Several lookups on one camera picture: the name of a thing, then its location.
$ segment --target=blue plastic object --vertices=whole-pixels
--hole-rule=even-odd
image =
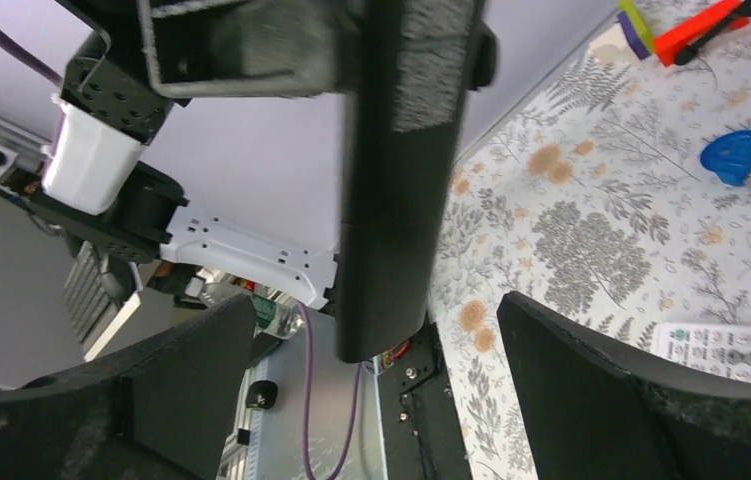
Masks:
[[[711,142],[699,159],[723,183],[742,187],[751,173],[751,130],[738,130]]]

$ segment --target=white bottle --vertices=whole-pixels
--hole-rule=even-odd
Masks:
[[[234,295],[251,297],[251,303],[257,311],[257,327],[272,336],[283,339],[290,338],[304,324],[298,309],[278,304],[230,283],[205,283],[198,294],[198,299],[207,307],[212,307]]]

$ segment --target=red wire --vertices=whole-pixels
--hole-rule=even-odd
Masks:
[[[396,360],[399,357],[401,357],[402,355],[404,355],[404,352],[407,351],[407,348],[409,346],[410,346],[410,341],[409,340],[405,340],[404,343],[402,344],[402,346],[399,348],[399,351],[396,352],[396,353],[394,353],[394,354],[392,354],[392,359]]]

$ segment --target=remote control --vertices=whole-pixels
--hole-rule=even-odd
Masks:
[[[712,375],[751,383],[751,327],[661,323],[652,353]]]

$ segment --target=floral tablecloth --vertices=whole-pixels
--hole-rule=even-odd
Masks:
[[[708,3],[638,6],[660,33]],[[751,324],[751,177],[729,187],[698,158],[746,128],[751,25],[684,68],[584,57],[462,162],[431,307],[475,478],[536,478],[497,330],[506,292],[642,349],[663,321]]]

